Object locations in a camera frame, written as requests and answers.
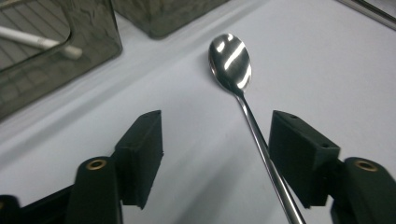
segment spoon bowl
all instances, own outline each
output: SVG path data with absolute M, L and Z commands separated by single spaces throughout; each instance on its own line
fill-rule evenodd
M 248 51 L 238 37 L 220 35 L 209 47 L 209 62 L 219 84 L 234 94 L 243 94 L 251 80 Z

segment spoon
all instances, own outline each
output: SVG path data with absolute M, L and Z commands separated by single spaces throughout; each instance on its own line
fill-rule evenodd
M 278 173 L 270 160 L 268 146 L 245 100 L 244 93 L 251 80 L 251 66 L 244 42 L 230 34 L 216 37 L 209 47 L 209 63 L 213 75 L 215 75 L 220 86 L 232 93 L 242 106 L 265 168 L 271 178 L 277 197 L 282 204 L 289 223 L 305 223 L 284 178 Z

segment white cotton swab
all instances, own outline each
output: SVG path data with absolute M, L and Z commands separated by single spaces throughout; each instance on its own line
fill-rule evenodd
M 60 42 L 56 40 L 9 29 L 4 26 L 0 26 L 0 37 L 39 49 L 50 49 L 60 44 Z M 82 49 L 66 46 L 62 49 L 62 54 L 69 59 L 77 60 L 82 55 Z

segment brass insert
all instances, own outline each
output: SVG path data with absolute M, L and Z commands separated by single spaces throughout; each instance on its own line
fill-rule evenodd
M 378 168 L 368 161 L 355 161 L 355 165 L 365 171 L 377 172 Z
M 89 170 L 99 170 L 105 167 L 107 161 L 105 160 L 94 160 L 87 164 L 87 169 Z

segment white surface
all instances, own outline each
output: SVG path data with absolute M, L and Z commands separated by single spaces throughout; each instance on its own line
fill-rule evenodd
M 295 114 L 396 176 L 396 33 L 337 1 L 234 0 L 164 40 L 118 17 L 121 56 L 0 124 L 0 192 L 22 205 L 110 155 L 137 117 L 161 109 L 163 161 L 145 210 L 124 223 L 286 223 L 236 100 L 207 63 L 217 35 L 245 41 L 246 98 L 268 139 L 273 110 Z M 330 206 L 302 210 L 332 223 Z

